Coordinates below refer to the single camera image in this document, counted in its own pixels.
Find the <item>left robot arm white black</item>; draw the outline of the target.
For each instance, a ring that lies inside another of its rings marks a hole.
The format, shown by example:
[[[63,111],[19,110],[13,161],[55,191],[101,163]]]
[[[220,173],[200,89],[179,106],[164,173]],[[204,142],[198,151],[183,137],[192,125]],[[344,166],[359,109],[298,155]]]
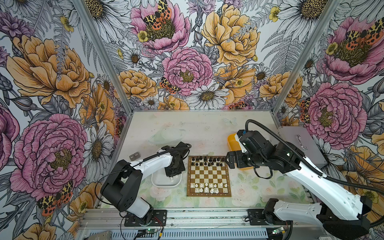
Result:
[[[156,154],[141,160],[120,160],[107,175],[100,193],[120,212],[128,212],[142,220],[150,220],[153,207],[138,196],[141,182],[158,171],[173,178],[186,170],[184,159],[192,145],[179,142],[175,147],[162,147]]]

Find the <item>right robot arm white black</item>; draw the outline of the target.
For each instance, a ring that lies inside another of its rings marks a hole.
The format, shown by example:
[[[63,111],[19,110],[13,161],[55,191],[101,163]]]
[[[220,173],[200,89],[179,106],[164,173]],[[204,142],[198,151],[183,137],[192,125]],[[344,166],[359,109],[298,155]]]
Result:
[[[273,145],[258,131],[240,130],[228,136],[230,151],[226,164],[230,169],[269,168],[290,177],[320,199],[315,204],[295,204],[276,198],[268,200],[261,219],[268,224],[301,222],[323,227],[341,240],[354,240],[369,233],[366,214],[372,201],[344,189],[320,176],[318,169],[295,145],[279,141]]]

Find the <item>wooden chess board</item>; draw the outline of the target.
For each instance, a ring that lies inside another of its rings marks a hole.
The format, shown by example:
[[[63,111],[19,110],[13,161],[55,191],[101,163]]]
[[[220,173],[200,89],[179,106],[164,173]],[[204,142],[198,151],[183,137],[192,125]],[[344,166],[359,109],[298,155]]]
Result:
[[[231,197],[225,156],[189,156],[188,197]]]

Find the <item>yellow plastic tray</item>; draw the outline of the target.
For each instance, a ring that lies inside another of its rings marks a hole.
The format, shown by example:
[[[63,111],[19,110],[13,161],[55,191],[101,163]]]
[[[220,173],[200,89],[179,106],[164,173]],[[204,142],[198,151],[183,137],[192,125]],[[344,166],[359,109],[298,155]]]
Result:
[[[238,145],[238,143],[235,140],[235,134],[229,135],[228,138],[227,138],[227,142],[228,142],[228,146],[229,146],[229,149],[230,149],[229,152],[231,152],[231,151],[240,151],[239,145]],[[252,169],[252,168],[245,168],[245,169],[240,169],[240,170],[244,171],[244,170],[250,170],[250,169]]]

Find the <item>white plastic tray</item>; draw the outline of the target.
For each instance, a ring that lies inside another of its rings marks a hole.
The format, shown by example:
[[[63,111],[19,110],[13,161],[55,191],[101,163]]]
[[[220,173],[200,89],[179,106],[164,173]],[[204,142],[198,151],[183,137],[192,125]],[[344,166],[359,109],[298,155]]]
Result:
[[[183,174],[179,174],[173,177],[166,175],[165,168],[160,169],[151,176],[151,182],[156,188],[175,188],[182,181]]]

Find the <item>grey metal box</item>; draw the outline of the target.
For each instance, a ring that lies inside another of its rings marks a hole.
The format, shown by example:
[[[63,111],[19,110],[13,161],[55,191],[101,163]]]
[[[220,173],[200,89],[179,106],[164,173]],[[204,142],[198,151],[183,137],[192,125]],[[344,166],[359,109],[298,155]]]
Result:
[[[281,127],[280,136],[289,143],[294,144],[299,150],[304,152],[311,162],[319,169],[327,165],[326,159],[316,145],[313,138],[303,127]]]

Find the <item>small grey bracket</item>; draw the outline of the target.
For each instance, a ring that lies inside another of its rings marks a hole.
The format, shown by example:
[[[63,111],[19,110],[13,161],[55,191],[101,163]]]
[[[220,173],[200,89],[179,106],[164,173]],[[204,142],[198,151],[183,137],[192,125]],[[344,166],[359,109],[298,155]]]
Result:
[[[129,156],[131,162],[138,160],[141,157],[139,152],[135,152]]]

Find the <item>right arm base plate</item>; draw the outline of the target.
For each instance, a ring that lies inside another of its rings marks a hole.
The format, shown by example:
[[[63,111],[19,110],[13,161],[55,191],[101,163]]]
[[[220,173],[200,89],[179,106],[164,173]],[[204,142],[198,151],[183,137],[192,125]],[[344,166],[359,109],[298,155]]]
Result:
[[[290,226],[291,221],[282,221],[273,212],[263,209],[248,209],[244,221],[251,226]]]

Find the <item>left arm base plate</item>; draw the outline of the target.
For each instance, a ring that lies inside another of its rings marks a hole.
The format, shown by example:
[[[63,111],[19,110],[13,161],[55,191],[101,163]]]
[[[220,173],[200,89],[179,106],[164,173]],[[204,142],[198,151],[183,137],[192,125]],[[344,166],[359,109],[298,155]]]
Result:
[[[128,213],[124,220],[125,227],[164,227],[167,222],[167,210],[150,210],[143,218]]]

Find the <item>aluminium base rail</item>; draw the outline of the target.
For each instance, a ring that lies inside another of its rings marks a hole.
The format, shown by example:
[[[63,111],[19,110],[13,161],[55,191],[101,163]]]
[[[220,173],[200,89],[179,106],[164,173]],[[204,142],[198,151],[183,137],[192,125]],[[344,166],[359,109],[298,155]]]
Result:
[[[251,228],[245,221],[247,208],[169,208],[166,230]],[[128,230],[146,226],[125,226],[125,219],[116,209],[91,209],[86,212],[79,230]]]

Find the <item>aluminium corner post left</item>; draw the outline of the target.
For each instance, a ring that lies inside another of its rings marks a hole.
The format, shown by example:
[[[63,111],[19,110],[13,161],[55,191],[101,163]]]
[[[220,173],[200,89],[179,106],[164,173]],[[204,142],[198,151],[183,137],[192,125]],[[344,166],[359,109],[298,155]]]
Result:
[[[122,87],[120,80],[118,79],[118,74],[111,62],[111,59],[103,43],[103,39],[99,34],[97,25],[94,23],[85,1],[74,1],[74,6],[78,11],[80,19],[86,28],[89,39],[94,44],[94,47],[97,50],[109,77],[111,78],[111,81],[120,97],[120,100],[126,110],[126,113],[129,117],[132,117],[134,112],[133,108],[129,103],[129,100],[126,96],[126,93]]]

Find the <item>aluminium corner post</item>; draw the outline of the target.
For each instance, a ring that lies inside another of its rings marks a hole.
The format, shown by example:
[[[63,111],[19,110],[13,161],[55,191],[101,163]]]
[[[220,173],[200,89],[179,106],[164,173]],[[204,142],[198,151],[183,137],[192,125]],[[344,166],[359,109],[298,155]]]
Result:
[[[303,50],[301,51],[297,62],[294,65],[294,68],[291,71],[291,74],[288,77],[288,80],[285,86],[282,88],[281,93],[279,94],[273,108],[272,113],[277,114],[280,106],[285,102],[288,94],[290,93],[291,88],[296,82],[303,65],[305,64],[308,57],[311,55],[310,51],[315,47],[316,43],[321,37],[324,29],[329,26],[331,18],[334,16],[334,13],[337,10],[341,1],[328,1],[323,13],[321,14],[318,23],[315,25],[314,31],[309,34],[308,41],[304,45]]]
[[[97,50],[109,77],[111,78],[111,81],[120,97],[120,100],[126,110],[126,113],[129,117],[132,117],[134,112],[133,108],[129,103],[129,100],[126,96],[126,93],[122,87],[120,80],[118,79],[118,74],[111,62],[111,59],[103,43],[103,39],[99,34],[97,25],[94,23],[85,1],[74,1],[74,6],[78,11],[80,19],[86,28],[89,39],[94,44],[94,47]]]

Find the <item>aluminium corner post right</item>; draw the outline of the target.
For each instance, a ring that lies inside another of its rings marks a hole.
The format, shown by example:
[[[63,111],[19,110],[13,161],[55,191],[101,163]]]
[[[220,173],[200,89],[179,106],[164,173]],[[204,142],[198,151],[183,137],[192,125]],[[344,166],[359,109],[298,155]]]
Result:
[[[297,62],[294,65],[294,68],[291,71],[291,74],[288,77],[288,80],[285,86],[282,88],[281,93],[279,94],[273,108],[272,113],[277,114],[280,106],[285,102],[288,94],[290,93],[291,88],[296,82],[303,65],[305,64],[308,57],[311,55],[310,51],[315,47],[316,43],[321,37],[324,29],[329,26],[331,18],[334,16],[334,13],[337,10],[341,1],[328,1],[323,13],[321,14],[318,23],[315,25],[314,31],[309,34],[308,41],[304,45],[303,50],[301,51]]]

